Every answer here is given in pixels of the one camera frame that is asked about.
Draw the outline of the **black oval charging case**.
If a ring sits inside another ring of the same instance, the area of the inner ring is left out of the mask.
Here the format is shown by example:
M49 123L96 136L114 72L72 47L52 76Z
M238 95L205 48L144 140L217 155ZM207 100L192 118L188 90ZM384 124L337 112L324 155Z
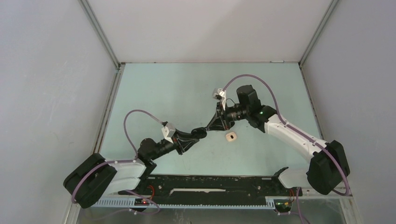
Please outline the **black oval charging case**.
M191 131L191 135L195 139L203 139L207 136L207 130L205 127L194 128Z

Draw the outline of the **pink charging case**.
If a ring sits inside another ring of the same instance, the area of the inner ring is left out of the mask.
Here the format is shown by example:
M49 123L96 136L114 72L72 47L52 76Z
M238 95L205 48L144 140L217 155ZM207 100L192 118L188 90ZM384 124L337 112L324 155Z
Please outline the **pink charging case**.
M229 132L225 135L225 138L228 142L233 142L237 139L237 135L235 132Z

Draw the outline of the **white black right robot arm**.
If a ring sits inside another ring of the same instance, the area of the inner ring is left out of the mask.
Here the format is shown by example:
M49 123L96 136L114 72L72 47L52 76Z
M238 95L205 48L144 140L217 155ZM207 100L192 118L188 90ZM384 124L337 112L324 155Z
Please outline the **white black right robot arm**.
M236 121L245 119L253 128L292 147L309 164L308 168L286 168L277 174L278 178L271 183L274 193L284 195L290 188L310 186L318 193L328 195L347 180L350 168L340 142L318 139L293 126L275 108L263 105L251 85L239 87L236 93L239 102L227 106L226 91L214 90L213 98L218 102L207 131L227 131Z

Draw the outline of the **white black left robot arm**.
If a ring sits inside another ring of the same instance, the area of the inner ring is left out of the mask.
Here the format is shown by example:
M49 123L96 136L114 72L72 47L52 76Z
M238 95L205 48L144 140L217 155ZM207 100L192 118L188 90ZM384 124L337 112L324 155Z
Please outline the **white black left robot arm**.
M148 188L145 179L156 168L155 159L172 151L182 155L206 136L205 128L196 128L190 133L176 130L172 137L159 142L146 138L140 143L136 160L111 161L99 153L92 154L65 178L63 186L71 194L72 202L82 208L119 191L143 194Z

